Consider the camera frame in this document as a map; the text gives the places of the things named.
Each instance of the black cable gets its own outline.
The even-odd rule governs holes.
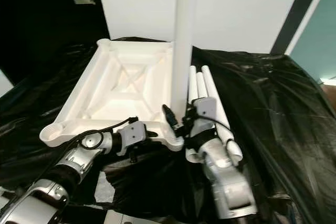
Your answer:
[[[60,155],[58,155],[53,161],[51,161],[50,163],[49,163],[49,165],[46,167],[46,169],[44,169],[44,171],[35,179],[35,181],[34,182],[36,182],[36,181],[38,181],[55,163],[57,163],[67,152],[68,152],[68,150],[74,145],[74,144],[76,144],[79,140],[81,140],[81,139],[83,139],[83,137],[85,137],[85,136],[87,136],[87,135],[90,135],[90,134],[95,134],[95,133],[100,133],[101,134],[101,136],[102,136],[102,138],[101,138],[101,140],[99,141],[99,143],[98,144],[96,144],[94,147],[98,147],[101,143],[102,143],[102,141],[103,141],[103,135],[102,135],[102,132],[108,132],[108,131],[111,131],[111,130],[113,130],[114,128],[116,128],[116,127],[119,127],[119,126],[121,126],[121,125],[123,125],[123,124],[125,124],[125,123],[127,123],[127,122],[130,122],[130,121],[133,121],[134,120],[134,118],[131,118],[131,117],[129,117],[129,118],[127,118],[126,120],[124,120],[124,121],[122,121],[122,122],[120,122],[120,123],[117,123],[117,124],[115,124],[115,125],[113,125],[113,126],[109,126],[109,127],[107,127],[107,128],[103,128],[103,129],[100,129],[100,130],[88,130],[88,131],[84,131],[84,132],[82,132],[82,133],[80,133],[80,134],[78,134],[78,135],[76,135],[76,136],[74,136],[72,139],[70,139],[68,142],[68,145],[67,145],[67,147],[61,152],[61,154]],[[93,148],[92,147],[84,147],[84,148],[86,148],[86,149],[88,149],[88,150],[92,150]]]
[[[224,123],[218,121],[217,119],[214,119],[214,118],[208,118],[207,116],[203,116],[203,115],[197,115],[196,117],[197,117],[197,118],[200,118],[200,119],[206,119],[206,120],[209,120],[209,121],[218,123],[218,124],[220,124],[220,125],[223,126],[225,129],[227,129],[228,131],[230,131],[230,132],[232,133],[232,131],[230,130],[229,126],[227,126],[227,125],[225,125]]]

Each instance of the black plastic cover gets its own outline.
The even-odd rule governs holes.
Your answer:
[[[63,48],[48,68],[41,66],[0,98],[0,186],[27,187],[63,150],[48,148],[38,134],[55,119],[95,48]],[[192,64],[210,67],[243,149],[239,167],[251,180],[259,209],[248,222],[336,223],[336,117],[320,87],[284,55],[194,47]],[[96,204],[162,223],[168,216],[226,222],[216,219],[201,165],[188,163],[184,152],[160,144],[133,151],[135,164],[127,155],[98,158],[72,205]],[[100,170],[116,190],[113,203],[98,204],[93,197]]]

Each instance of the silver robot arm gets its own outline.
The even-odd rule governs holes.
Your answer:
[[[136,121],[116,133],[99,132],[85,136],[41,179],[15,202],[9,203],[0,224],[59,223],[69,199],[99,154],[124,155],[129,146],[146,139],[145,125]]]
[[[236,168],[243,155],[234,142],[208,66],[203,66],[202,72],[197,74],[196,68],[191,66],[189,81],[189,105],[183,124],[179,124],[174,113],[164,105],[166,120],[176,137],[185,138],[186,159],[202,163],[212,183],[219,219],[255,214],[257,207],[250,185]]]

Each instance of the white tray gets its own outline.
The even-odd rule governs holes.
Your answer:
[[[87,65],[55,121],[40,139],[50,147],[75,135],[138,116],[147,129],[165,138],[161,110],[170,106],[172,44],[98,40]]]

